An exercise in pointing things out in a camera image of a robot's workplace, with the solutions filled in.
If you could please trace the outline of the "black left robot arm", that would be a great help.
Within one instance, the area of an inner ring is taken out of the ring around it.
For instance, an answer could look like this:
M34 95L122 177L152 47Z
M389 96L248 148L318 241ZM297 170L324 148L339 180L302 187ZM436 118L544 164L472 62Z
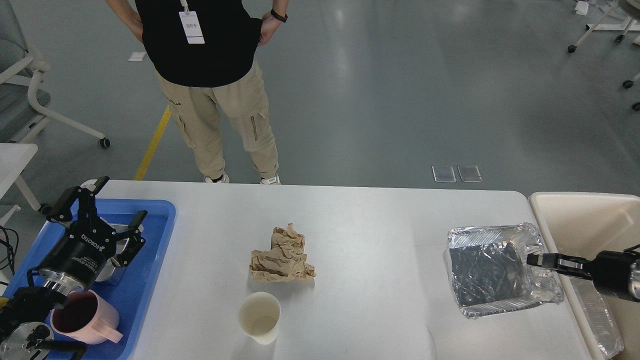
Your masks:
M87 341L55 340L46 317L52 310L67 308L73 291L89 290L106 265L129 266L146 244L140 230L146 210L139 210L123 231L99 216L96 195L108 181L103 176L91 186L69 187L46 214L65 231L39 265L28 269L27 285L4 299L3 360L45 360L50 351L71 353L73 360L85 355Z

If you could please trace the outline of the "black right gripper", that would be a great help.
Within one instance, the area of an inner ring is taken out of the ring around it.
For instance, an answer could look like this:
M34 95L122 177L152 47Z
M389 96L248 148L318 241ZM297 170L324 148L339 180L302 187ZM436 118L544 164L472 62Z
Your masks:
M638 251L608 251L598 253L590 264L590 273L585 265L590 260L562 253L530 253L526 264L555 271L569 277L590 277L595 289L604 296L638 302L640 301L640 256Z

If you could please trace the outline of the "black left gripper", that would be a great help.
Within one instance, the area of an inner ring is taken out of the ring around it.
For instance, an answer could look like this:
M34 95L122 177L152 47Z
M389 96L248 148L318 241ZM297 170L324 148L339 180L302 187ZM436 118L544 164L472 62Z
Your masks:
M93 187L69 187L46 214L47 221L66 228L37 266L46 289L86 291L109 261L116 268L127 267L146 244L141 226L147 210L139 210L126 226L107 223L98 215L96 194L109 180L103 176Z

